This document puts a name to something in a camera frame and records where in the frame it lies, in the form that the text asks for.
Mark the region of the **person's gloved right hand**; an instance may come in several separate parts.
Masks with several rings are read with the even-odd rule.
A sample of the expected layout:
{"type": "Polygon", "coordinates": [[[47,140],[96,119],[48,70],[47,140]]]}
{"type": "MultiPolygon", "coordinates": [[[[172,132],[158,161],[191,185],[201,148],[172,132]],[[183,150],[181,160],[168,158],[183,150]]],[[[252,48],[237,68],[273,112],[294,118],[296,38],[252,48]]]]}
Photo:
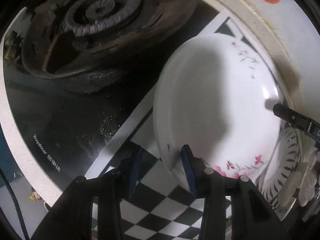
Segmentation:
{"type": "Polygon", "coordinates": [[[298,194],[298,201],[302,207],[306,206],[306,204],[315,196],[315,187],[319,177],[315,169],[318,155],[319,150],[315,150],[309,157],[306,172],[298,194]]]}

